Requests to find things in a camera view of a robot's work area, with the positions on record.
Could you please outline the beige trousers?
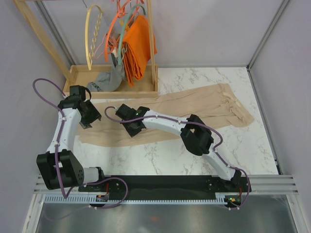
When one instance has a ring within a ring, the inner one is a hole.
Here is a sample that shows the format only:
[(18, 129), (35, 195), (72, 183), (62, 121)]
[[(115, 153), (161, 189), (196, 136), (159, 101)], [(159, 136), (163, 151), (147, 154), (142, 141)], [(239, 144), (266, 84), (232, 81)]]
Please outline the beige trousers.
[[(157, 98), (96, 103), (95, 107), (103, 115), (106, 107), (120, 107), (122, 104), (134, 109), (140, 106), (148, 107), (158, 113), (174, 117), (189, 117), (194, 114), (214, 129), (229, 125), (246, 127), (254, 121), (226, 83), (169, 93)], [(79, 128), (76, 135), (82, 143), (102, 147), (137, 146), (178, 138), (172, 133), (153, 129), (142, 130), (138, 135), (130, 137), (121, 124), (109, 120), (104, 115), (100, 121), (92, 124), (92, 128), (85, 130)]]

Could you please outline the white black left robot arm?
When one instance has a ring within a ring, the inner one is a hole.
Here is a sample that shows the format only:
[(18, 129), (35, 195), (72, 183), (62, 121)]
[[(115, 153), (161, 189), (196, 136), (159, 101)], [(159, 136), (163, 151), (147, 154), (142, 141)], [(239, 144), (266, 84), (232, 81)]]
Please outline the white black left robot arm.
[(86, 98), (90, 91), (80, 85), (69, 88), (69, 96), (57, 105), (58, 123), (51, 144), (44, 154), (37, 156), (36, 163), (49, 190), (79, 187), (89, 183), (95, 191), (102, 191), (106, 179), (102, 169), (83, 167), (73, 153), (76, 131), (91, 128), (102, 115)]

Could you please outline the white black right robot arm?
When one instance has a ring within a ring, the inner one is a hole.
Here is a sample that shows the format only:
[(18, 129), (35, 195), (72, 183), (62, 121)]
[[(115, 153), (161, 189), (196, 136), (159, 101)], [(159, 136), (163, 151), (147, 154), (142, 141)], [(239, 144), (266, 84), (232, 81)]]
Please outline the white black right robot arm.
[(197, 115), (190, 117), (175, 117), (160, 114), (147, 107), (138, 109), (122, 104), (116, 110), (116, 116), (121, 119), (121, 124), (131, 137), (136, 136), (143, 129), (157, 129), (172, 133), (181, 138), (188, 152), (196, 156), (203, 156), (216, 170), (222, 179), (222, 186), (226, 191), (234, 191), (240, 185), (241, 171), (230, 165), (217, 151), (223, 142), (214, 144), (212, 132)]

